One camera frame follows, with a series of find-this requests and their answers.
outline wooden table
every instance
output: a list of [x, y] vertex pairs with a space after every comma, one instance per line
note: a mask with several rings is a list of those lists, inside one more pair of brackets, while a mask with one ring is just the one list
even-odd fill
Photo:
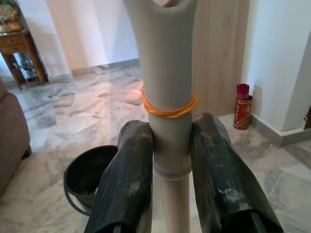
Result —
[[[29, 31], [23, 30], [21, 32], [0, 34], [0, 52], [20, 90], [23, 85], [35, 83], [44, 85], [44, 82], [48, 81]], [[33, 67], [38, 75], [37, 80], [30, 82], [26, 81], [21, 72], [21, 69], [23, 68], [14, 67], [14, 64], [17, 64], [13, 55], [15, 52], [27, 52], [29, 54]]]

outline black foot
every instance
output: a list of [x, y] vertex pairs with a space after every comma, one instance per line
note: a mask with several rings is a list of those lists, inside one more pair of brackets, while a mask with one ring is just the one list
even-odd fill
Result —
[[22, 159], [26, 159], [26, 158], [30, 157], [31, 154], [32, 154], [31, 146], [29, 145], [28, 148], [26, 149]]

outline sofa armrest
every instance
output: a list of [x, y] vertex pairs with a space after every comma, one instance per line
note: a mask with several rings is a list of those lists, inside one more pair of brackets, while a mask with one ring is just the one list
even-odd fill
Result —
[[0, 99], [0, 195], [16, 171], [28, 145], [27, 122], [15, 95]]
[[4, 85], [4, 82], [0, 79], [0, 99], [2, 99], [6, 93], [8, 93], [8, 91]]

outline red tin can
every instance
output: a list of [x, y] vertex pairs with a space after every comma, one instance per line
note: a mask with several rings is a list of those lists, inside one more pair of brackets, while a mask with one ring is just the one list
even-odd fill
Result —
[[237, 98], [239, 100], [247, 100], [249, 97], [249, 85], [242, 83], [237, 85]]
[[234, 128], [238, 130], [246, 130], [249, 126], [249, 118], [251, 115], [253, 97], [249, 96], [246, 100], [236, 99]]

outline wooden door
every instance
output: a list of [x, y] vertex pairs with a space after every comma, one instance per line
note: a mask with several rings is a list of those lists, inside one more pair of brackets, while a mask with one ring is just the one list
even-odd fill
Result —
[[308, 111], [308, 114], [306, 115], [305, 129], [311, 129], [311, 106], [310, 106], [310, 109]]
[[249, 0], [200, 0], [193, 39], [193, 89], [197, 115], [234, 112], [241, 81]]

